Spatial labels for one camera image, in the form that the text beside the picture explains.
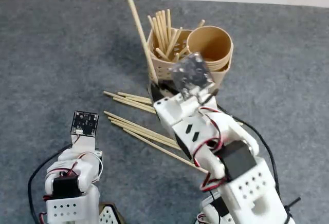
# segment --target gray carpet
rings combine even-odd
[[[280,5],[137,1],[146,15],[171,8],[173,26],[201,18],[235,43],[220,104],[253,124],[275,155],[284,203],[303,201],[296,223],[329,219],[329,9]],[[103,96],[146,96],[147,68],[125,0],[0,0],[0,223],[32,223],[27,181],[69,140],[74,110],[110,110],[164,133],[155,115]],[[203,174],[99,120],[102,201],[128,223],[187,223],[207,197]],[[261,154],[268,159],[264,147]],[[33,184],[45,210],[43,170]]]

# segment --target black wire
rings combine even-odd
[[[28,194],[28,198],[29,198],[29,204],[30,204],[30,212],[31,215],[33,217],[33,220],[35,222],[35,224],[39,224],[39,219],[36,216],[35,213],[35,209],[33,206],[33,199],[32,199],[32,190],[31,190],[31,185],[32,185],[32,180],[33,178],[36,176],[36,174],[40,171],[40,169],[47,163],[49,162],[51,159],[55,158],[57,155],[59,155],[61,152],[63,152],[64,150],[70,148],[72,146],[72,144],[68,144],[66,146],[64,146],[63,148],[61,148],[59,151],[57,151],[55,154],[53,154],[52,156],[50,156],[47,160],[45,160],[43,163],[41,163],[36,170],[33,172],[33,174],[31,175],[29,182],[27,184],[27,194]]]
[[[254,128],[252,125],[250,125],[249,123],[241,120],[240,118],[230,114],[229,112],[227,112],[224,108],[222,108],[221,106],[219,106],[217,104],[217,107],[223,111],[224,113],[226,113],[227,115],[231,116],[233,119],[243,123],[244,125],[248,126],[250,129],[252,129],[256,134],[257,136],[259,137],[259,139],[262,141],[263,145],[265,146],[267,152],[268,152],[268,155],[269,155],[269,158],[271,160],[271,164],[272,164],[272,168],[273,168],[273,176],[274,176],[274,181],[276,183],[276,191],[279,195],[279,197],[281,198],[281,195],[280,195],[280,186],[279,186],[279,177],[278,177],[278,170],[277,170],[277,165],[276,165],[276,162],[274,160],[274,155],[270,149],[270,147],[268,146],[268,144],[265,142],[263,136],[256,130],[256,128]]]
[[[211,191],[211,190],[210,190],[209,192],[210,192],[210,195],[212,196],[212,200],[214,200],[214,201],[215,201],[215,198],[214,198],[214,194],[212,193],[212,191]]]

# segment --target cable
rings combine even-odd
[[[53,154],[52,156],[50,156],[48,159],[46,159],[44,162],[42,162],[37,168],[36,170],[34,170],[34,172],[32,173],[30,179],[29,179],[29,182],[27,184],[27,195],[28,195],[28,199],[29,199],[29,205],[30,205],[30,212],[31,212],[31,215],[32,215],[32,218],[34,220],[34,222],[36,224],[39,224],[39,220],[38,220],[38,217],[36,216],[36,213],[35,213],[35,209],[34,209],[34,206],[33,206],[33,199],[32,199],[32,180],[33,178],[36,176],[36,174],[40,171],[40,169],[47,163],[49,162],[50,160],[52,160],[53,158],[55,158],[56,156],[58,156],[60,153],[62,153],[64,150],[68,149],[71,147],[71,144],[68,144],[66,146],[64,146],[63,148],[61,148],[59,151],[57,151],[55,154]]]
[[[278,177],[278,170],[277,170],[277,165],[276,165],[276,162],[274,160],[274,155],[270,149],[270,147],[268,146],[268,144],[265,142],[263,136],[256,130],[256,128],[254,128],[252,125],[250,125],[249,123],[241,120],[240,118],[230,114],[229,112],[227,112],[224,108],[222,108],[221,106],[219,106],[217,104],[217,107],[223,111],[224,113],[226,113],[227,115],[231,116],[233,119],[243,123],[244,125],[248,126],[250,129],[252,129],[256,134],[257,136],[259,137],[259,139],[261,140],[261,142],[263,143],[263,145],[265,146],[267,152],[268,152],[268,155],[269,155],[269,158],[270,158],[270,161],[271,161],[271,164],[272,164],[272,168],[273,168],[273,176],[274,176],[274,181],[276,183],[276,191],[279,195],[279,197],[281,198],[281,195],[280,195],[280,186],[279,186],[279,177]]]
[[[197,221],[199,222],[199,223],[202,223],[202,224],[211,224],[210,222],[207,222],[207,221],[205,221],[205,220],[201,220],[201,218],[203,218],[203,217],[206,217],[206,215],[204,214],[204,213],[200,213],[200,214],[198,214],[197,216],[196,216],[196,219],[197,219]]]
[[[284,206],[284,209],[285,209],[286,212],[287,212],[287,219],[286,219],[286,221],[284,222],[284,224],[288,224],[289,221],[290,221],[290,218],[292,218],[292,215],[291,215],[291,213],[290,213],[290,208],[291,208],[292,206],[294,206],[296,203],[298,203],[300,200],[302,200],[301,197],[298,197],[298,198],[296,198],[294,201],[292,201],[290,204]]]
[[[83,152],[81,153],[79,156],[78,156],[78,159],[81,159],[82,157],[84,157],[85,155],[87,154],[90,154],[94,157],[96,157],[101,165],[101,171],[99,172],[98,176],[92,181],[92,183],[95,183],[97,180],[99,180],[99,178],[101,177],[102,173],[103,173],[103,162],[102,160],[93,152],[90,152],[90,151],[86,151],[86,152]]]
[[[39,213],[39,221],[41,224],[45,224],[45,220],[43,219],[43,216],[46,215],[47,212],[41,212]]]
[[[77,136],[78,136],[77,139],[72,143],[72,145],[75,144],[79,140],[79,138],[81,137],[80,134],[78,134]]]
[[[212,196],[212,200],[215,201],[215,197],[214,197],[214,194],[212,193],[212,191],[210,190],[210,195]]]

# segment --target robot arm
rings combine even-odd
[[[98,114],[76,111],[72,148],[48,169],[45,181],[47,222],[99,223],[99,191],[94,182],[103,170],[102,152],[95,149]]]
[[[202,202],[199,223],[294,224],[258,157],[256,140],[217,109],[202,62],[196,53],[176,63],[171,72],[180,93],[154,102],[162,125],[187,157],[209,172],[200,189],[213,190],[214,197]]]

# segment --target bamboo skewer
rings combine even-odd
[[[139,99],[139,98],[135,98],[135,97],[125,97],[127,99],[130,99],[132,101],[135,102],[141,102],[141,103],[145,103],[145,104],[152,104],[151,100],[143,100],[143,99]]]
[[[156,142],[162,143],[162,144],[164,144],[164,145],[166,145],[166,146],[169,146],[169,147],[175,148],[175,149],[177,149],[177,150],[181,150],[181,148],[178,147],[177,145],[173,145],[173,144],[171,144],[171,143],[167,143],[167,142],[165,142],[165,141],[163,141],[163,140],[161,140],[161,139],[159,139],[159,138],[157,138],[157,137],[154,137],[154,136],[152,136],[152,135],[150,135],[150,134],[147,134],[147,133],[144,133],[144,132],[142,132],[142,131],[140,131],[140,130],[137,130],[137,129],[135,129],[135,128],[132,127],[132,126],[129,126],[127,123],[120,122],[120,121],[115,121],[115,120],[111,120],[111,123],[112,123],[112,124],[115,124],[115,125],[117,125],[117,126],[119,126],[119,127],[121,127],[121,128],[125,128],[125,129],[128,129],[128,130],[131,130],[132,132],[137,133],[137,134],[139,134],[139,135],[141,135],[141,136],[143,136],[143,137],[149,138],[149,139],[151,139],[151,140],[153,140],[153,141],[156,141]]]
[[[161,35],[160,35],[160,31],[159,31],[159,25],[158,25],[158,21],[156,20],[156,18],[152,18],[153,24],[154,24],[154,29],[156,31],[156,35],[158,38],[158,44],[159,44],[159,48],[162,50],[164,50],[164,45],[162,43],[162,39],[161,39]]]
[[[143,100],[146,100],[146,101],[151,101],[150,98],[140,97],[140,96],[137,96],[137,95],[128,94],[128,93],[124,93],[124,92],[118,92],[118,95],[124,96],[124,97],[134,97],[134,98],[137,98],[137,99],[143,99]]]
[[[149,129],[147,129],[147,128],[141,126],[141,125],[138,125],[138,124],[136,124],[136,123],[134,123],[134,122],[131,122],[131,121],[129,121],[129,120],[126,120],[126,119],[124,119],[124,118],[122,118],[122,117],[120,117],[120,116],[117,116],[117,115],[112,114],[112,113],[107,112],[107,111],[104,111],[104,113],[105,113],[106,115],[112,117],[112,118],[115,118],[115,119],[117,119],[117,120],[120,120],[120,121],[122,121],[122,122],[125,122],[125,123],[127,123],[127,124],[130,124],[130,125],[132,125],[132,126],[135,126],[135,127],[139,128],[139,129],[145,131],[146,133],[149,133],[149,134],[152,135],[152,136],[159,137],[159,138],[161,138],[161,139],[162,139],[163,141],[165,141],[165,142],[172,143],[172,144],[177,144],[176,141],[173,140],[173,139],[167,138],[167,137],[164,136],[164,135],[161,135],[161,134],[156,133],[156,132],[154,132],[154,131],[152,131],[152,130],[149,130]]]
[[[161,18],[161,23],[162,23],[163,35],[165,36],[164,42],[166,44],[166,47],[168,47],[169,42],[168,42],[168,35],[167,35],[166,13],[164,10],[162,10],[159,13],[160,13],[160,18]]]
[[[167,9],[167,24],[168,24],[168,43],[171,41],[171,16],[170,9]]]
[[[128,0],[128,3],[129,3],[129,6],[130,6],[130,9],[132,11],[134,20],[135,20],[135,24],[136,24],[136,27],[137,27],[137,30],[138,30],[138,33],[139,33],[140,40],[142,42],[142,46],[143,46],[143,49],[144,49],[146,59],[148,61],[148,66],[149,66],[149,69],[150,69],[151,76],[154,79],[154,81],[157,83],[158,78],[156,76],[156,72],[155,72],[155,69],[154,69],[154,65],[152,63],[149,47],[148,47],[148,44],[147,44],[147,41],[146,41],[146,38],[145,38],[145,34],[143,32],[142,25],[141,25],[140,20],[139,20],[139,16],[138,16],[138,13],[137,13],[137,9],[136,9],[134,0]]]
[[[180,29],[178,31],[176,31],[173,38],[171,39],[171,42],[170,42],[170,44],[168,46],[168,49],[167,49],[167,52],[166,52],[167,57],[169,56],[170,52],[173,50],[173,48],[174,48],[174,46],[175,46],[182,30],[183,30],[183,28],[180,27]]]
[[[162,45],[163,45],[163,50],[166,50],[167,47],[166,47],[166,43],[165,43],[165,37],[163,35],[163,27],[162,27],[162,23],[161,23],[161,20],[160,20],[159,13],[156,14],[156,21],[157,21],[157,24],[158,24],[158,30],[159,30],[161,42],[162,42]]]
[[[165,60],[165,61],[170,61],[169,58],[161,51],[161,49],[156,48],[155,51]]]
[[[124,98],[123,99],[120,99],[120,98],[113,97],[113,100],[115,100],[117,102],[121,102],[121,103],[126,104],[126,105],[129,105],[129,106],[132,106],[132,107],[143,109],[143,110],[148,111],[148,112],[153,113],[153,114],[156,114],[156,111],[150,109],[149,106],[148,107],[144,107],[144,106],[142,106],[142,104],[137,105],[137,104],[134,103],[134,101],[131,101],[129,99],[126,99],[125,100]]]
[[[199,171],[201,171],[201,172],[203,172],[203,173],[208,173],[208,171],[206,171],[205,169],[202,169],[201,167],[196,167],[195,165],[193,165],[193,164],[192,164],[191,162],[189,162],[188,160],[185,160],[185,159],[183,159],[182,157],[180,157],[180,156],[178,156],[178,155],[176,155],[176,154],[174,154],[174,153],[171,153],[171,152],[168,151],[168,150],[165,150],[164,148],[162,148],[162,147],[160,147],[160,146],[158,146],[158,145],[156,145],[156,144],[150,142],[149,140],[147,140],[147,139],[141,137],[140,135],[138,135],[138,134],[136,134],[136,133],[134,133],[134,132],[131,132],[130,130],[125,129],[125,128],[124,128],[123,130],[124,130],[125,132],[129,133],[130,135],[134,136],[135,138],[138,138],[139,140],[141,140],[141,141],[147,143],[148,145],[150,145],[150,146],[152,146],[152,147],[154,147],[154,148],[157,148],[158,150],[160,150],[160,151],[166,153],[167,155],[169,155],[169,156],[171,156],[171,157],[174,157],[175,159],[177,159],[177,160],[179,160],[179,161],[181,161],[181,162],[183,162],[183,163],[185,163],[185,164],[187,164],[187,165],[189,165],[189,166],[192,166],[192,167],[198,169]]]

